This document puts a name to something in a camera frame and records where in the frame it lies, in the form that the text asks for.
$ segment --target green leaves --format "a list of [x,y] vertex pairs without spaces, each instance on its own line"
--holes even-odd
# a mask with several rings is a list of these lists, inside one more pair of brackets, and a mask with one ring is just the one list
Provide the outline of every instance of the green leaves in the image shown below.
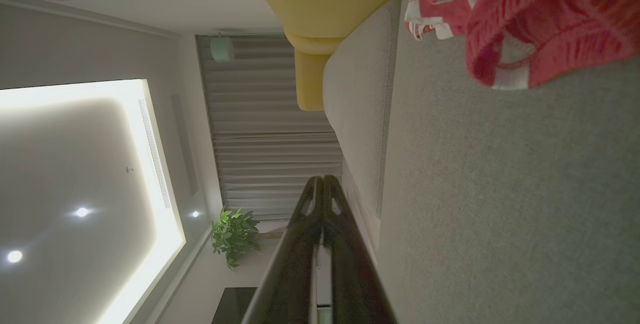
[[222,210],[220,220],[211,221],[211,246],[214,253],[224,253],[226,265],[229,269],[238,267],[238,260],[249,251],[259,251],[260,245],[256,241],[258,229],[253,212],[242,213],[242,207],[235,214],[229,216],[231,210]]

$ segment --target red and white fabric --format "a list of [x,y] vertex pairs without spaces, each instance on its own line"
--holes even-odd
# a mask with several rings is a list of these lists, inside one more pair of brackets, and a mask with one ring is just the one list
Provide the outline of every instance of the red and white fabric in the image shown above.
[[640,0],[409,0],[404,19],[416,40],[466,35],[469,73],[494,89],[640,53]]

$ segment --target white wall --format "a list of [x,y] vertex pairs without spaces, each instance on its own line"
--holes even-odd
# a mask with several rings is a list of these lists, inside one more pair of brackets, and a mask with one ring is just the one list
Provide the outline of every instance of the white wall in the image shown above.
[[66,0],[65,5],[178,33],[281,28],[266,0]]
[[262,249],[247,254],[235,271],[228,269],[224,255],[205,245],[159,324],[210,324],[225,288],[260,285],[278,242],[261,240]]
[[[91,81],[148,80],[187,244],[133,323],[146,321],[185,257],[211,225],[204,190],[191,195],[170,96],[185,97],[178,42],[80,19],[0,5],[0,89]],[[196,153],[191,140],[192,153]]]
[[222,195],[194,35],[182,35],[178,40],[178,64],[184,89],[185,115],[190,122],[194,157],[198,158],[195,164],[201,174],[199,187],[205,195],[208,212],[217,220],[222,210]]

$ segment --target gray curtain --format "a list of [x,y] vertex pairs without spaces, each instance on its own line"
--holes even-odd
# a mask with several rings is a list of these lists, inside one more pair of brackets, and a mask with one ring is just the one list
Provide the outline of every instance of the gray curtain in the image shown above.
[[282,37],[234,37],[217,63],[198,37],[222,201],[259,220],[289,219],[311,176],[341,175],[343,154],[324,112],[296,101],[293,48]]

